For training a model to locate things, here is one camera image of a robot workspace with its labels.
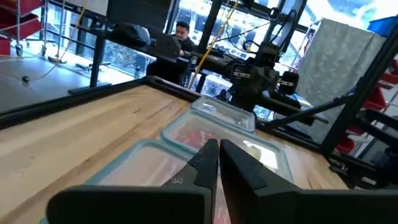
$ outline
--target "gray fabric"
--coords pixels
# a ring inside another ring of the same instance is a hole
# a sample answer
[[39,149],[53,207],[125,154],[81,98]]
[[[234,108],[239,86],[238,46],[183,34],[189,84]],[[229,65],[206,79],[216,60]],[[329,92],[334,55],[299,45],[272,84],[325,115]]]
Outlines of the gray fabric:
[[[385,38],[366,30],[323,19],[299,68],[297,93],[312,105],[326,103],[355,86]],[[322,142],[343,107],[324,113],[329,124],[315,122],[308,133]]]

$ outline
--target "concrete floor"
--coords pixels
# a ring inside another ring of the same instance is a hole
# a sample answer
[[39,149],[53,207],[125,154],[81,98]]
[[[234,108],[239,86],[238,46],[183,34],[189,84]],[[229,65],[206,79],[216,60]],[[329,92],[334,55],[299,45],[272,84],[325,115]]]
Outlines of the concrete floor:
[[[54,53],[55,51],[51,47],[47,51],[47,55],[55,55]],[[85,59],[72,57],[72,55],[66,54],[67,64],[55,67],[44,78],[32,80],[29,84],[23,83],[21,78],[23,76],[29,76],[31,79],[40,78],[53,68],[54,64],[49,62],[46,57],[0,57],[0,113],[68,96],[69,89],[89,85],[90,73],[75,66],[77,61],[82,63],[85,62]],[[107,69],[99,75],[101,82],[113,84],[132,79],[133,77],[113,69]]]

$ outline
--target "man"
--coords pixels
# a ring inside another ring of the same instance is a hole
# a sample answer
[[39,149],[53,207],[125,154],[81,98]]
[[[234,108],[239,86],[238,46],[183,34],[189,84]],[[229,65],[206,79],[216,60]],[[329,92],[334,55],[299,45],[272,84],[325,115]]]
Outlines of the man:
[[[177,22],[175,34],[173,36],[182,41],[179,53],[180,57],[188,58],[190,56],[190,52],[196,47],[188,36],[189,30],[190,27],[186,22]],[[169,82],[181,85],[183,78],[185,77],[186,69],[187,65],[178,65],[158,58],[154,63],[148,65],[147,75],[157,76]]]

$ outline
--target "monitor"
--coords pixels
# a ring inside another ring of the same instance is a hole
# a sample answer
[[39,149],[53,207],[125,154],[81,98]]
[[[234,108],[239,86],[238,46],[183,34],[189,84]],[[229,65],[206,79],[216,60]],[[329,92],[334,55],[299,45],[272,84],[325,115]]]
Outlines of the monitor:
[[109,0],[107,19],[163,32],[173,0]]

